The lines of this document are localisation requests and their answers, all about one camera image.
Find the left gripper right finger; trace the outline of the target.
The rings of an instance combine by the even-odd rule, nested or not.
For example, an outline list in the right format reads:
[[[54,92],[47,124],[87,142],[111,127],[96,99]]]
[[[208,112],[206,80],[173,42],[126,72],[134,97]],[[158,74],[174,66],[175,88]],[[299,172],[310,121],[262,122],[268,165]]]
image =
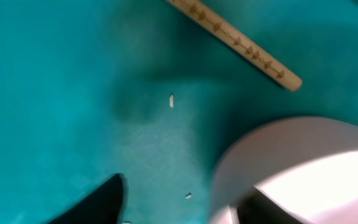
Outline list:
[[[236,202],[240,224],[302,224],[259,189],[253,187]]]

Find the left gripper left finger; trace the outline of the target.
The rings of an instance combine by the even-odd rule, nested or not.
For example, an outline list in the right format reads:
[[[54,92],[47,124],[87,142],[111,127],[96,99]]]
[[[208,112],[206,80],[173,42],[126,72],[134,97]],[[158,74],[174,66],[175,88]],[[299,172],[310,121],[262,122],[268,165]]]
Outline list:
[[[114,174],[76,205],[49,224],[118,224],[126,196],[125,178]]]

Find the wooden chopstick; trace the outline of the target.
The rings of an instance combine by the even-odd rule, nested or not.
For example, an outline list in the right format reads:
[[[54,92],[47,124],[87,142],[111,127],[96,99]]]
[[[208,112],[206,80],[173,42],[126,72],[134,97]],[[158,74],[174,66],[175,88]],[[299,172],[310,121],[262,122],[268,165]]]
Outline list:
[[[244,57],[266,76],[289,91],[301,87],[302,79],[273,58],[250,38],[198,0],[167,0],[172,6]]]

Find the pink bowl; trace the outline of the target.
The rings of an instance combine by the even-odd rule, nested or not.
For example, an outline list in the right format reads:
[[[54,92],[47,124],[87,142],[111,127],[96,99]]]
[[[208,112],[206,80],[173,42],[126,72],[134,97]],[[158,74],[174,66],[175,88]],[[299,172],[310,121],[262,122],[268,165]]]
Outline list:
[[[246,134],[214,171],[208,221],[239,223],[253,187],[305,223],[358,223],[358,126],[296,117]]]

